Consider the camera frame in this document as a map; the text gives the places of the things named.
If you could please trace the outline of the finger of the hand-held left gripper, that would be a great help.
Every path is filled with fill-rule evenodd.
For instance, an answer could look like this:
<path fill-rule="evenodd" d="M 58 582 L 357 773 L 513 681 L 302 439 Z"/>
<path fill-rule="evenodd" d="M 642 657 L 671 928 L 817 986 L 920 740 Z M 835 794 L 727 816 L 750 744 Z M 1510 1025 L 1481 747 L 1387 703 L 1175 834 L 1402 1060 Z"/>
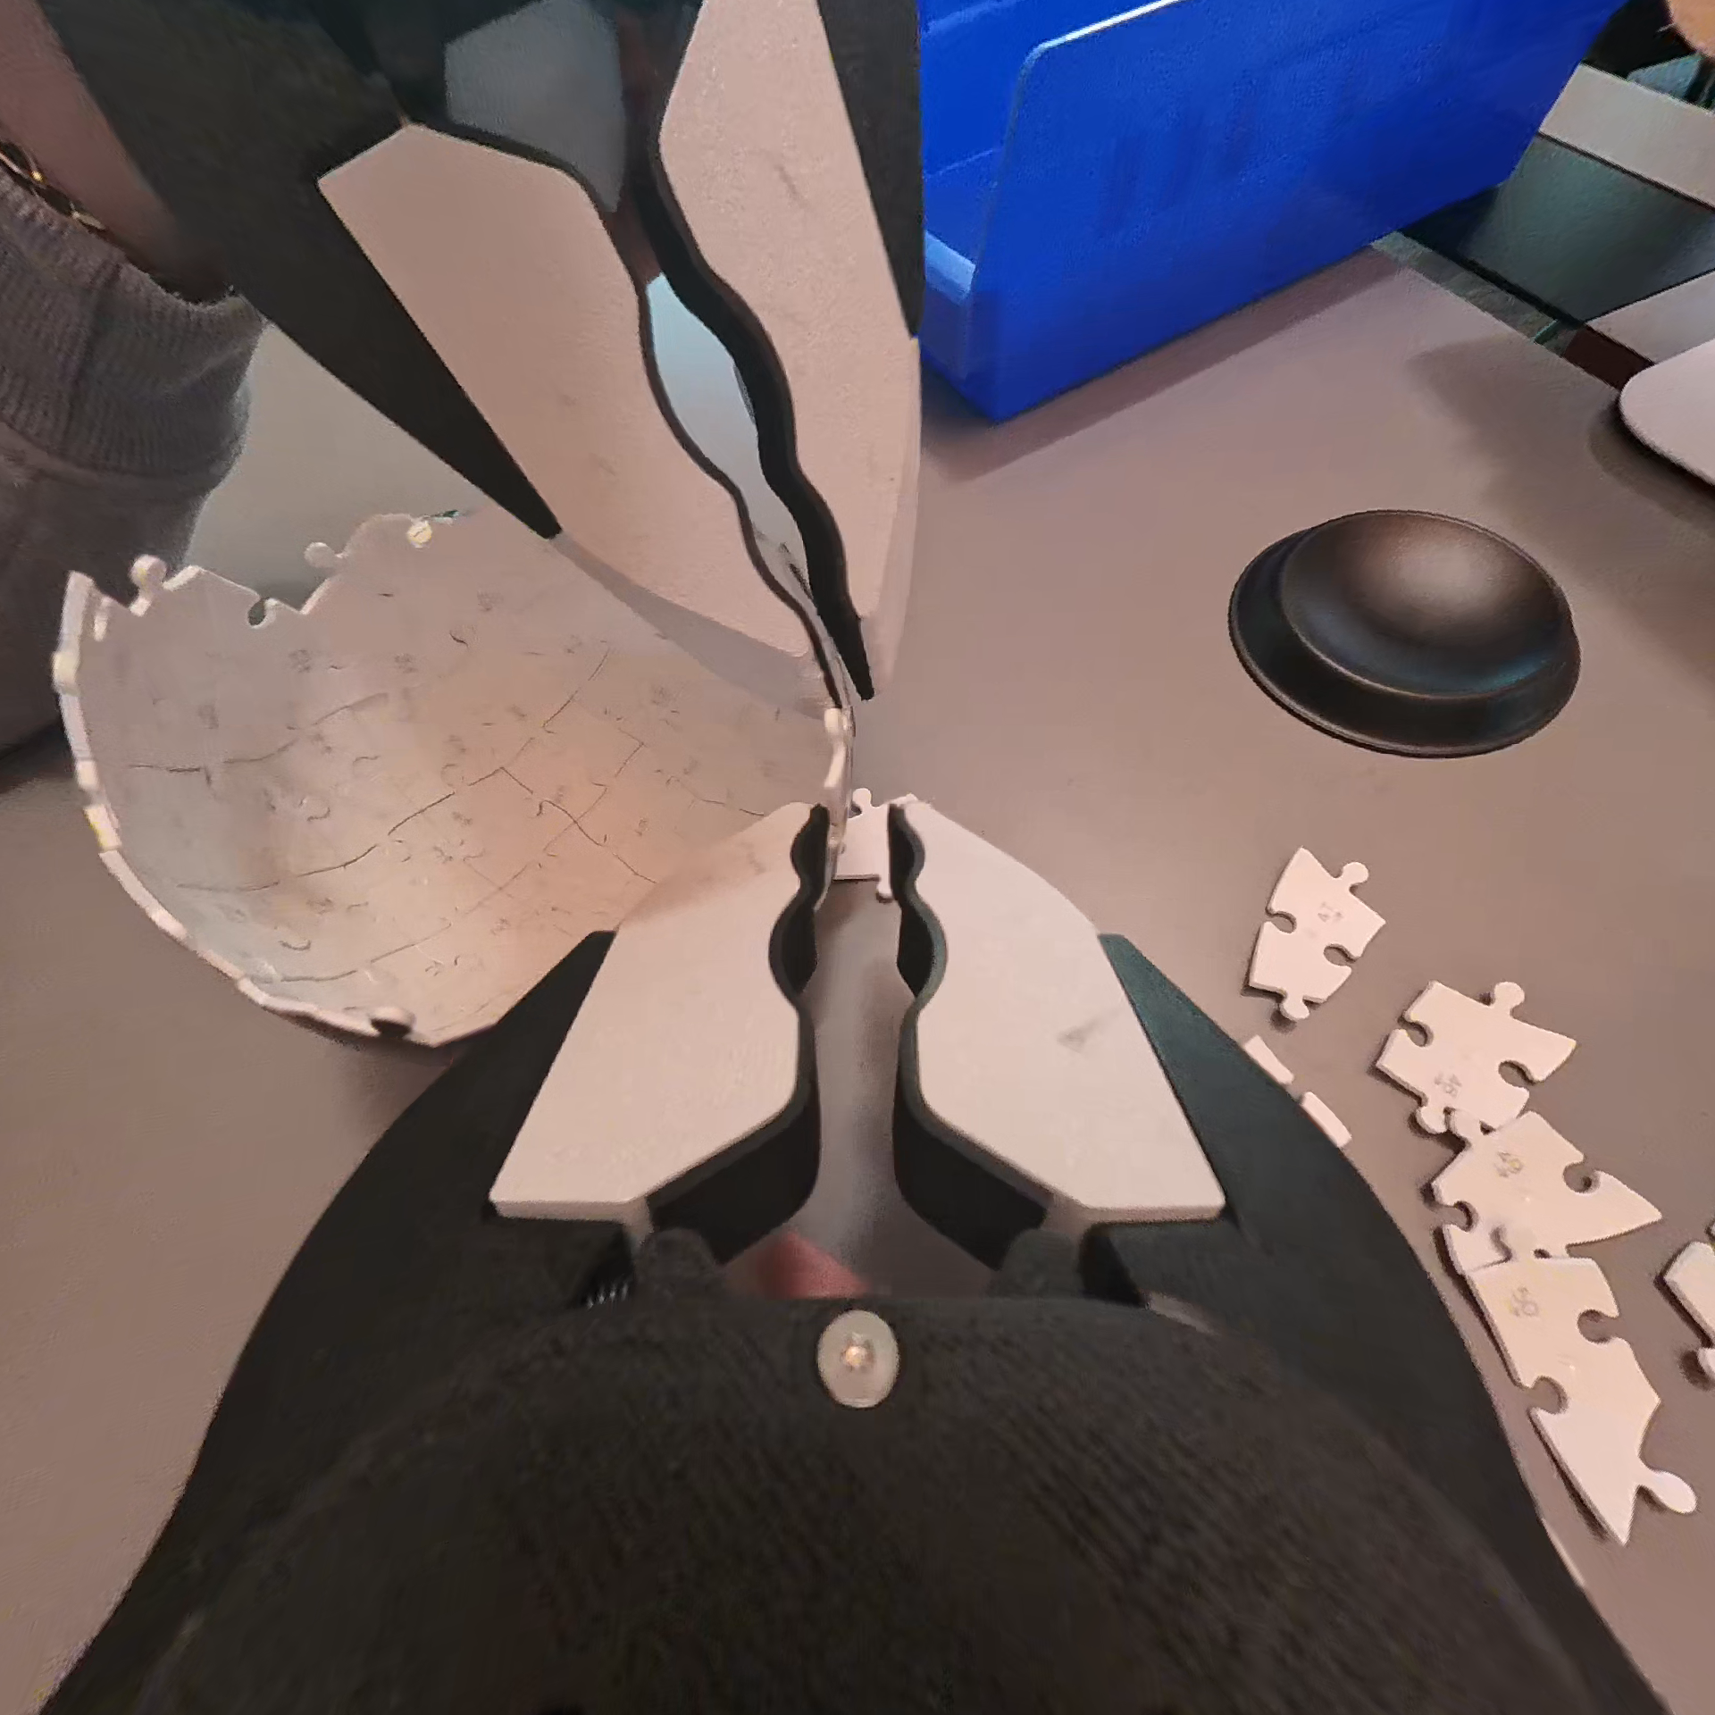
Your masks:
<path fill-rule="evenodd" d="M 922 448 L 917 8 L 659 13 L 644 227 L 734 358 L 808 600 L 869 700 L 906 622 Z"/>
<path fill-rule="evenodd" d="M 546 504 L 555 550 L 717 677 L 829 706 L 736 366 L 673 291 L 636 285 L 586 186 L 403 124 L 318 192 Z"/>

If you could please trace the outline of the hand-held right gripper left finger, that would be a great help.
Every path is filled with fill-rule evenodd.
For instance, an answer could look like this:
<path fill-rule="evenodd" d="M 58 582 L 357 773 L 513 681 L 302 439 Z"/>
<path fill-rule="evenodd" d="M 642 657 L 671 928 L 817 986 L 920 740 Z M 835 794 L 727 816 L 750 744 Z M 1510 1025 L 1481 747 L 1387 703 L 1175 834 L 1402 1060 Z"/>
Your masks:
<path fill-rule="evenodd" d="M 498 1216 L 695 1234 L 718 1262 L 802 1210 L 821 1167 L 804 988 L 825 807 L 697 852 L 613 934 L 490 1189 Z"/>

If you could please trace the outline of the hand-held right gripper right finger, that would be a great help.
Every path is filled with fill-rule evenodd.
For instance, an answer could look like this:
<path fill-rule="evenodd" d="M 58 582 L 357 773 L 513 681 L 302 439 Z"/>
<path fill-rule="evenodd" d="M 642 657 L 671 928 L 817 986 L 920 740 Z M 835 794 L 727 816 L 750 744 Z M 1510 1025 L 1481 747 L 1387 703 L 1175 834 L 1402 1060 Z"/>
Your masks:
<path fill-rule="evenodd" d="M 1101 934 L 922 800 L 887 808 L 898 1037 L 891 1168 L 980 1267 L 1018 1236 L 1201 1223 L 1226 1196 Z"/>

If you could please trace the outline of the single white puzzle piece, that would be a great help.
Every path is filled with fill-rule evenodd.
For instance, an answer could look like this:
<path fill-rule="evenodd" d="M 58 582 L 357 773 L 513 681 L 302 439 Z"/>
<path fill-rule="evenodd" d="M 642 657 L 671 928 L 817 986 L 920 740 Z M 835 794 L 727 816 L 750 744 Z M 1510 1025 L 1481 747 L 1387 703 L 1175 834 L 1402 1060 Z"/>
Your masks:
<path fill-rule="evenodd" d="M 896 904 L 894 881 L 913 881 L 922 859 L 922 843 L 913 825 L 914 794 L 875 800 L 856 788 L 842 828 L 842 845 L 832 867 L 832 886 L 872 886 L 882 904 Z"/>

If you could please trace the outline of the half-built cartoon puzzle ball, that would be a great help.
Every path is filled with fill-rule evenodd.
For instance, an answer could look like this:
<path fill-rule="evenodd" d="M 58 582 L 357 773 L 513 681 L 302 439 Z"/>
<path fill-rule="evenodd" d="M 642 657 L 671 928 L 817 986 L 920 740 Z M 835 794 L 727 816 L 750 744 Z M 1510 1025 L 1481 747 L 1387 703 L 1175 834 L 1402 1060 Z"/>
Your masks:
<path fill-rule="evenodd" d="M 697 849 L 810 800 L 823 720 L 710 673 L 504 512 L 381 515 L 302 607 L 71 571 L 50 661 L 100 861 L 258 1007 L 488 1029 Z"/>

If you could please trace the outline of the person's left forearm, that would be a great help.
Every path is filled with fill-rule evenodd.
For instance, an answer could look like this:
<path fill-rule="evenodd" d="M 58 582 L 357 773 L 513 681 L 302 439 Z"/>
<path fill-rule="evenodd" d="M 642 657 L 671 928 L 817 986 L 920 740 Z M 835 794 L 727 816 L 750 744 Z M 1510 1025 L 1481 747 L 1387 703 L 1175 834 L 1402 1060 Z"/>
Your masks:
<path fill-rule="evenodd" d="M 143 176 L 41 5 L 2 5 L 2 750 L 56 727 L 67 581 L 127 605 L 246 432 L 266 323 Z"/>

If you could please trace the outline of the scattered loose puzzle pieces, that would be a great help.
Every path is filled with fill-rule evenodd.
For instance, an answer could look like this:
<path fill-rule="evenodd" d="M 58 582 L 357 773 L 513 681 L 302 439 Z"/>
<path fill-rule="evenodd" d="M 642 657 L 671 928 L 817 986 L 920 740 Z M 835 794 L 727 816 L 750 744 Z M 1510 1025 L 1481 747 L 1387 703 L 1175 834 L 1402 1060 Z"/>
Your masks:
<path fill-rule="evenodd" d="M 1262 908 L 1248 990 L 1273 1001 L 1280 1028 L 1302 1025 L 1348 982 L 1384 928 L 1359 889 L 1359 861 L 1336 870 L 1296 847 Z M 1593 1336 L 1589 1319 L 1618 1318 L 1593 1248 L 1652 1230 L 1663 1213 L 1604 1170 L 1529 1105 L 1558 1073 L 1571 1037 L 1517 1015 L 1510 981 L 1470 996 L 1430 981 L 1390 1029 L 1373 1073 L 1413 1099 L 1410 1122 L 1450 1158 L 1429 1181 L 1450 1274 L 1461 1285 L 1510 1381 L 1550 1386 L 1529 1411 L 1534 1435 L 1594 1530 L 1627 1546 L 1640 1502 L 1692 1516 L 1690 1483 L 1646 1459 L 1659 1395 L 1620 1336 Z"/>

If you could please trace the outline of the black round ball stand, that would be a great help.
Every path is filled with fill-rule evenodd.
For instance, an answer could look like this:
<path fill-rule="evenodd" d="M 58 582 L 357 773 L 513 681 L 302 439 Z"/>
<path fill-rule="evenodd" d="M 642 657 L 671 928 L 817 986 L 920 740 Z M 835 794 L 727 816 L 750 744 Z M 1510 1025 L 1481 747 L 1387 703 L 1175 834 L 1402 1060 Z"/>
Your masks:
<path fill-rule="evenodd" d="M 1579 681 L 1571 608 L 1503 535 L 1370 508 L 1260 551 L 1229 599 L 1238 666 L 1284 713 L 1396 757 L 1480 757 L 1531 740 Z"/>

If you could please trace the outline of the person's right hand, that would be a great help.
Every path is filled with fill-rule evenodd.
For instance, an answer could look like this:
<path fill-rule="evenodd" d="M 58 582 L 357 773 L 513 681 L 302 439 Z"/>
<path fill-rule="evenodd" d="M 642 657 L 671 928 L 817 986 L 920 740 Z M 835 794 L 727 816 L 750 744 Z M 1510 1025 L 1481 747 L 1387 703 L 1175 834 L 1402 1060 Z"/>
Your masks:
<path fill-rule="evenodd" d="M 869 1295 L 869 1285 L 802 1234 L 784 1230 L 734 1265 L 736 1282 L 770 1301 L 845 1301 Z"/>

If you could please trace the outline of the blue plastic bin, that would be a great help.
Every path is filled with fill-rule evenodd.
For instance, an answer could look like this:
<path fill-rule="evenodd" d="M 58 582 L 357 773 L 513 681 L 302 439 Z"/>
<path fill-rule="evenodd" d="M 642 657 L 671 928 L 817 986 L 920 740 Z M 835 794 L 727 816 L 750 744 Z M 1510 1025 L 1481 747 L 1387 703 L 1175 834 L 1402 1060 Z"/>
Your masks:
<path fill-rule="evenodd" d="M 918 5 L 920 356 L 1018 417 L 1510 176 L 1616 5 Z"/>

